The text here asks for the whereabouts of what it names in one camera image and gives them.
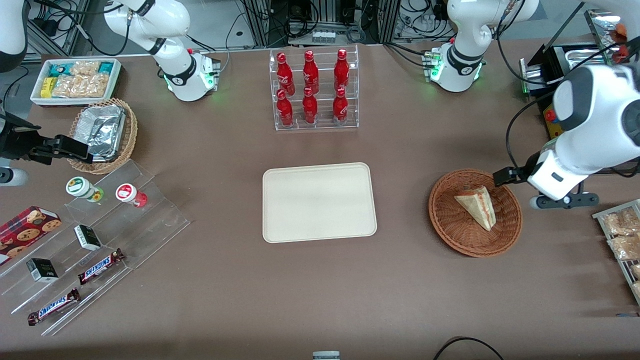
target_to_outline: snickers bar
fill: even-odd
[[[80,285],[84,285],[88,283],[91,279],[102,274],[108,268],[110,268],[113,264],[117,263],[118,261],[124,258],[125,256],[124,254],[122,254],[122,251],[120,250],[120,248],[117,248],[114,252],[110,253],[109,256],[102,259],[102,261],[100,261],[96,265],[91,266],[89,270],[78,275],[78,279],[80,279]]]
[[[36,311],[34,313],[29,314],[27,321],[29,322],[29,326],[34,326],[37,323],[41,322],[47,316],[55,313],[56,311],[62,309],[63,307],[73,303],[80,302],[80,293],[76,288],[73,288],[70,293],[61,297],[60,299],[52,302],[51,304],[43,307],[40,311]]]

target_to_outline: small black box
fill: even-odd
[[[31,272],[31,276],[35,281],[53,282],[58,278],[53,264],[47,259],[29,259],[29,261],[27,261],[27,268],[29,268],[29,272]]]
[[[76,238],[80,241],[80,246],[87,250],[96,251],[100,249],[100,240],[91,227],[87,225],[78,225],[74,228]]]

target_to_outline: cookie box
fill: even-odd
[[[31,206],[4,225],[0,225],[0,265],[5,264],[34,242],[62,224],[60,217]]]
[[[111,68],[111,72],[109,73],[109,81],[107,83],[107,88],[104,91],[104,95],[102,97],[80,97],[80,98],[73,98],[73,99],[42,97],[40,95],[40,91],[42,89],[42,85],[45,82],[45,79],[50,76],[51,68],[53,66],[57,66],[63,63],[73,63],[76,60],[99,61],[101,63],[113,63],[113,67]],[[94,104],[96,102],[109,100],[110,98],[112,98],[112,95],[115,92],[121,67],[122,66],[120,62],[114,58],[74,58],[74,59],[47,60],[42,64],[42,68],[40,69],[40,74],[38,75],[38,79],[36,80],[36,83],[33,86],[33,90],[31,92],[31,101],[36,105],[42,106],[43,108],[48,108],[48,107],[59,108],[59,107],[68,107],[68,106],[84,106],[87,104]]]

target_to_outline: snack tray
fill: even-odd
[[[109,73],[109,81],[107,82],[107,88],[104,91],[104,95],[102,97],[79,97],[73,99],[66,98],[44,98],[40,97],[40,90],[42,89],[42,83],[44,79],[49,76],[49,71],[53,65],[59,65],[61,63],[72,63],[75,61],[99,61],[102,63],[113,63],[113,68],[111,68],[111,73]],[[94,104],[100,101],[107,101],[113,95],[115,91],[116,84],[118,82],[118,76],[120,75],[121,64],[117,59],[114,58],[73,58],[73,59],[55,59],[55,60],[46,60],[42,63],[42,68],[40,69],[40,74],[38,75],[38,79],[36,80],[35,85],[33,85],[33,90],[31,91],[31,102],[36,105],[40,105],[43,107],[64,107],[64,106],[83,106],[87,104]]]
[[[0,302],[4,308],[21,321],[24,320],[24,326],[27,327],[30,313],[77,288],[80,303],[67,305],[29,327],[42,336],[56,334],[187,227],[189,221],[174,203],[164,197],[152,178],[144,168],[129,160],[95,183],[104,190],[100,202],[91,203],[75,198],[57,210],[62,225],[0,268]],[[116,199],[115,190],[123,183],[131,183],[146,193],[147,204],[135,208]],[[78,224],[93,228],[102,243],[99,250],[89,251],[80,246],[74,233],[74,227]],[[78,275],[117,248],[122,250],[126,258],[81,286]],[[30,258],[51,260],[59,279],[49,284],[35,282],[26,266]]]
[[[611,240],[615,237],[613,234],[611,234],[611,232],[609,231],[609,229],[605,226],[604,224],[604,215],[607,214],[611,214],[611,213],[617,213],[620,210],[624,210],[627,208],[632,208],[635,212],[636,215],[638,216],[638,218],[640,218],[640,208],[638,207],[640,205],[640,199],[638,200],[634,200],[634,201],[630,201],[626,204],[622,204],[619,206],[616,206],[615,208],[611,208],[605,211],[601,211],[599,213],[595,213],[593,214],[591,217],[593,217],[594,219],[598,220],[598,223],[600,224],[600,227],[602,228],[602,231],[604,232],[605,236],[607,237],[607,244],[609,244],[609,248],[611,248],[611,252],[613,252],[615,254],[614,249],[611,247]],[[640,280],[637,277],[634,276],[633,272],[631,271],[631,266],[638,264],[638,260],[620,260],[618,258],[616,258],[618,264],[620,265],[620,268],[622,269],[622,274],[624,274],[625,279],[627,280],[627,284],[629,285],[629,288],[631,289],[631,285]],[[634,297],[636,298],[636,302],[638,305],[640,305],[640,297],[638,297],[638,295],[636,294],[635,291],[631,290],[631,293],[634,295]]]

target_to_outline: small jar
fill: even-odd
[[[147,204],[147,194],[139,191],[132,184],[122,184],[116,190],[116,198],[136,208],[142,208]]]
[[[69,180],[66,188],[69,195],[86,199],[88,202],[98,202],[104,196],[104,191],[101,188],[81,176]]]

